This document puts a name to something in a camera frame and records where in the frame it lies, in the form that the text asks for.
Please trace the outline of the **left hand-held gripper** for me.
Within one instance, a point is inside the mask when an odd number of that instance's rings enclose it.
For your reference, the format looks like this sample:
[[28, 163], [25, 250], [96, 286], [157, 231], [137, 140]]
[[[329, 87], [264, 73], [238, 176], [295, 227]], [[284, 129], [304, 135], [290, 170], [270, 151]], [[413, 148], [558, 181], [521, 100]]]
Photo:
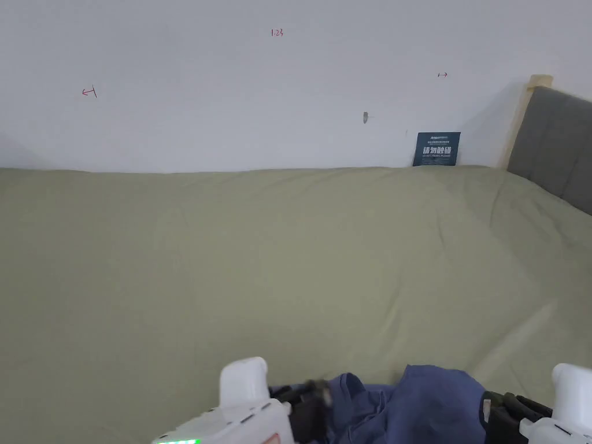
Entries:
[[267, 362], [248, 357], [226, 365], [219, 405], [153, 440], [153, 443], [296, 443], [290, 417], [325, 419], [332, 409], [327, 380], [272, 388]]

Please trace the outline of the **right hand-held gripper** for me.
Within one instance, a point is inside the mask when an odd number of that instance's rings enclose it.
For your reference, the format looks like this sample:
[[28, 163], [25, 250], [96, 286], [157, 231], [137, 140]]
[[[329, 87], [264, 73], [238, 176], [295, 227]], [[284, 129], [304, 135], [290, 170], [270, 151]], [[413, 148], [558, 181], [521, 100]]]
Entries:
[[554, 406], [512, 393], [485, 391], [480, 418], [486, 443], [591, 443], [591, 369], [553, 368]]

